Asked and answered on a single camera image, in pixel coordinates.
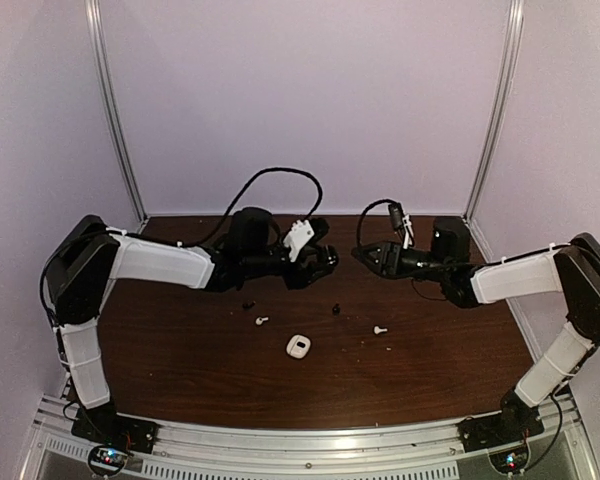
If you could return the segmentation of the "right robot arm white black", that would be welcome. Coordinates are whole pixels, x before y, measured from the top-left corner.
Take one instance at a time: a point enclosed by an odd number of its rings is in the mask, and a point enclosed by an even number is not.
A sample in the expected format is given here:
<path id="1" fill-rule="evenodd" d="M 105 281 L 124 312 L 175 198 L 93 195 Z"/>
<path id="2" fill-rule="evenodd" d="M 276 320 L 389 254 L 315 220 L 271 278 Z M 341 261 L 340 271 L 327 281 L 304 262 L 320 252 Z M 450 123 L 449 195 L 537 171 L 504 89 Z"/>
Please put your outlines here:
<path id="1" fill-rule="evenodd" d="M 356 243 L 353 257 L 387 280 L 436 282 L 444 298 L 459 308 L 558 292 L 566 322 L 540 359 L 501 400 L 492 430 L 499 440 L 515 440 L 531 424 L 533 410 L 600 347 L 600 244 L 589 233 L 496 262 L 470 260 L 470 232 L 459 217 L 433 221 L 427 250 L 417 249 L 407 219 L 394 219 L 398 242 Z"/>

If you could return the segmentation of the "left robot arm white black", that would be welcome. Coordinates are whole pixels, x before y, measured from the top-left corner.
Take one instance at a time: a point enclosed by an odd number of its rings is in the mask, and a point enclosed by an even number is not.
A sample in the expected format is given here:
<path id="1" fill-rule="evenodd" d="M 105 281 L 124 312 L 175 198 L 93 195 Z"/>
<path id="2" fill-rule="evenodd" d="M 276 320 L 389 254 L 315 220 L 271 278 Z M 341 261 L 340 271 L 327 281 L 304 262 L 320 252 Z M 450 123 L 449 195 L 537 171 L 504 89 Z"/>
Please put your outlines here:
<path id="1" fill-rule="evenodd" d="M 86 429 L 103 444 L 117 442 L 124 424 L 105 378 L 97 326 L 108 288 L 119 279 L 180 285 L 221 293 L 276 276 L 304 289 L 338 265 L 322 244 L 328 222 L 309 216 L 281 231 L 273 215 L 246 207 L 214 244 L 150 239 L 116 230 L 97 215 L 81 219 L 47 260 L 39 295 L 73 382 Z"/>

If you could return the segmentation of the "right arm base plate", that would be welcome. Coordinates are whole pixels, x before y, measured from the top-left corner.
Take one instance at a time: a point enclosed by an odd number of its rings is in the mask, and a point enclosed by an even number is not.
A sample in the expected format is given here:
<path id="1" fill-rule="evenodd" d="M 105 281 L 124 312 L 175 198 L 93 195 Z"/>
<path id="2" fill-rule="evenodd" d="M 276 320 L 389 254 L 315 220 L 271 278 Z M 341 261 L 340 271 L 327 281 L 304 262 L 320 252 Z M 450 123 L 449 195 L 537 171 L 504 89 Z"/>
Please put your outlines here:
<path id="1" fill-rule="evenodd" d="M 529 436 L 542 434 L 541 420 L 532 418 L 522 426 L 507 423 L 502 413 L 483 417 L 466 417 L 457 424 L 458 436 L 465 452 L 492 449 L 510 443 L 522 442 Z"/>

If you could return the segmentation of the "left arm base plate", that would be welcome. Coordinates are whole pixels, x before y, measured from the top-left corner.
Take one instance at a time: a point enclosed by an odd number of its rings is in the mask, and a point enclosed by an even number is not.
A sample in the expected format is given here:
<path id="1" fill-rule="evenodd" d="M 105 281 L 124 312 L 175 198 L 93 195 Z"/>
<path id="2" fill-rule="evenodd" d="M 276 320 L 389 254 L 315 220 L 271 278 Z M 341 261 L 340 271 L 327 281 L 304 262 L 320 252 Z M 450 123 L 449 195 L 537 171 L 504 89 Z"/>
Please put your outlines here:
<path id="1" fill-rule="evenodd" d="M 73 421 L 73 436 L 97 444 L 112 446 L 125 452 L 151 454 L 158 425 L 118 414 L 96 414 L 94 411 L 79 412 Z"/>

